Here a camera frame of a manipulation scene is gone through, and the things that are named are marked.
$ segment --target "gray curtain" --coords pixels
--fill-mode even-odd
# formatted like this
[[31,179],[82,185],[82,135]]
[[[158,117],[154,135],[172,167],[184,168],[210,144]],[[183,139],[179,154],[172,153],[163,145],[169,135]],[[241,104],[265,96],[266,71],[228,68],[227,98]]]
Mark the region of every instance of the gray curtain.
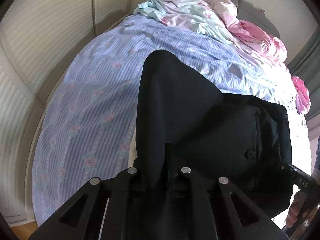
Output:
[[320,114],[320,27],[299,54],[287,65],[292,76],[299,76],[309,89],[311,107],[306,119]]

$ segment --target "blue floral bed sheet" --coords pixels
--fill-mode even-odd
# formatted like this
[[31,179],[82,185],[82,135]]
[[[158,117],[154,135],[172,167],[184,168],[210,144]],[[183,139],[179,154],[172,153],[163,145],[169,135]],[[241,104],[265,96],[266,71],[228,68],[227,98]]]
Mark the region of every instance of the blue floral bed sheet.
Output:
[[263,68],[213,38],[133,15],[83,48],[49,103],[32,170],[38,225],[91,177],[108,179],[127,168],[143,63],[157,49],[172,52],[223,93],[286,106],[293,164],[311,169],[305,119]]

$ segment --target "bed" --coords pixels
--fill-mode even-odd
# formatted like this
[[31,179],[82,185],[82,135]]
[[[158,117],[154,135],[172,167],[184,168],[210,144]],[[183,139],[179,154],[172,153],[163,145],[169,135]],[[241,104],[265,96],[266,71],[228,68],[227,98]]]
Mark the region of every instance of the bed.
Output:
[[[275,26],[258,9],[247,1],[231,1],[238,6],[239,19],[280,38]],[[45,110],[44,104],[39,103],[39,112],[45,114],[37,128],[39,133],[34,136],[34,156],[30,151],[28,158],[32,185],[26,178],[26,187],[32,188],[38,225],[89,178],[108,179],[128,166],[129,152],[134,152],[139,78],[145,58],[157,49],[172,52],[224,93],[252,94],[286,106],[292,163],[311,172],[306,121],[302,114],[297,114],[292,95],[275,83],[272,72],[251,65],[215,39],[165,26],[139,14],[128,16],[109,32],[102,33],[102,29],[111,24],[101,22],[96,26],[93,30],[86,28],[88,36],[79,41],[75,51],[78,53],[92,39],[90,31],[100,35],[76,55],[61,83],[57,83],[50,96],[50,89],[46,88],[46,95],[35,99],[48,103]],[[54,83],[63,71],[54,73]],[[279,217],[279,221],[280,225],[284,220]]]

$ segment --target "silver rivet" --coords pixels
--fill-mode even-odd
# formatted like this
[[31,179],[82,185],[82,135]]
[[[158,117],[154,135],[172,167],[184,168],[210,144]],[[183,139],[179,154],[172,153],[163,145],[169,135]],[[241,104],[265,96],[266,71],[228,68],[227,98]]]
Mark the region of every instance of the silver rivet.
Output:
[[183,167],[183,168],[181,168],[181,172],[182,173],[190,173],[191,169],[189,167]]
[[99,178],[92,178],[90,179],[90,184],[91,185],[97,185],[100,183],[100,179]]
[[127,169],[127,171],[128,171],[128,173],[130,173],[130,174],[135,174],[138,170],[137,170],[137,168],[135,168],[135,167],[131,167],[131,168]]
[[220,177],[220,178],[219,178],[219,182],[220,182],[221,184],[228,184],[228,183],[229,183],[229,180],[228,180],[228,178],[226,178],[226,177]]

